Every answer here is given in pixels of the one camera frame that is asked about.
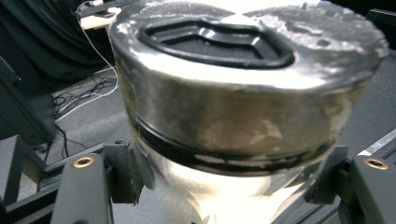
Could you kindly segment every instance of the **black curtain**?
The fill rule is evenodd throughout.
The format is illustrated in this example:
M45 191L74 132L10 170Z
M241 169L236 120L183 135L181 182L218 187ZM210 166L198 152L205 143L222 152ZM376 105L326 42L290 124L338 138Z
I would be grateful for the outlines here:
M0 22L52 91L90 76L106 64L93 50L72 14L80 2L0 0ZM87 34L102 55L113 63L106 30L89 30Z

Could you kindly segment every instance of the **black mount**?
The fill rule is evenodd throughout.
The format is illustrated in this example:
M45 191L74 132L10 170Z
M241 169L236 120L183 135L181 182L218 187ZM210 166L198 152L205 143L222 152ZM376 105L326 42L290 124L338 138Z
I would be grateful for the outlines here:
M106 143L46 165L18 136L0 141L0 223L112 223L110 198L138 203L151 176L128 172L140 160L130 142L121 126ZM396 195L386 192L396 183L396 138L373 156L346 157L345 147L335 149L305 200L332 204L339 195L342 223L392 223ZM37 193L17 201L21 173L37 183Z

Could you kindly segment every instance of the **black cable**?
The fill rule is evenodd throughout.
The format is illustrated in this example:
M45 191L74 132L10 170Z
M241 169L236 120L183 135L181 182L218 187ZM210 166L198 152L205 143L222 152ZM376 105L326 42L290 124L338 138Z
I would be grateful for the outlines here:
M117 82L112 80L111 77L103 77L99 82L94 85L91 89L84 91L79 95L73 95L71 93L63 93L54 98L54 105L57 106L55 109L55 119L59 118L62 114L67 113L76 107L82 99L89 98L93 94L98 94L102 89L110 86L114 86Z
M52 146L52 141L50 141L48 144L47 144L47 149L46 149L46 157L44 157L44 162L45 163L47 163L47 158L49 157L49 154L50 154L50 147Z
M98 82L95 82L93 84L87 84L87 85L81 84L80 86L77 86L77 87L71 87L69 90L70 91L80 90L80 89L84 89L84 88L87 88L87 87L94 86L96 84L98 84ZM65 95L65 94L70 94L70 93L68 93L68 92L64 93L64 91L62 91L59 95L56 95L56 96L54 95L53 97L56 98L56 97L59 97L59 96Z
M92 79L92 81L93 81L94 83L96 83L96 85L99 84L98 82L96 82L96 80L95 80L92 76L90 76L90 78Z
M89 148L89 147L86 147L84 144L82 144L82 143L80 143L80 142L76 142L75 140L71 140L70 138L66 138L66 140L69 141L69 142L75 143L75 144L77 144L77 145L80 145L80 146L82 146L82 147Z
M62 135L64 136L64 148L62 148L62 153L66 153L66 157L69 157L69 151L67 149L67 136L66 136L66 132L61 129L57 124L55 124L55 128L57 128L59 130L59 132L62 133Z

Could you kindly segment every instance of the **black handle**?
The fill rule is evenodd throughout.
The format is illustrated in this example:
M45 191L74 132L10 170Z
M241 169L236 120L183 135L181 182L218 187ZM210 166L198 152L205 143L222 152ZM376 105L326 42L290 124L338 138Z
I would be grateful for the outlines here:
M183 18L143 27L138 39L159 51L199 63L274 69L294 62L293 51L265 27Z

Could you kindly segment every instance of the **metal canister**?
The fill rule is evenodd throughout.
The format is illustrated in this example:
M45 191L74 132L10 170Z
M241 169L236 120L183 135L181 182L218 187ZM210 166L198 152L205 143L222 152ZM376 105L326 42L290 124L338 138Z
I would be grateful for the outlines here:
M276 209L319 172L387 55L369 21L319 1L139 1L111 25L110 40L155 179L184 198L239 192ZM229 191L213 178L256 184ZM192 221L216 223L202 206Z

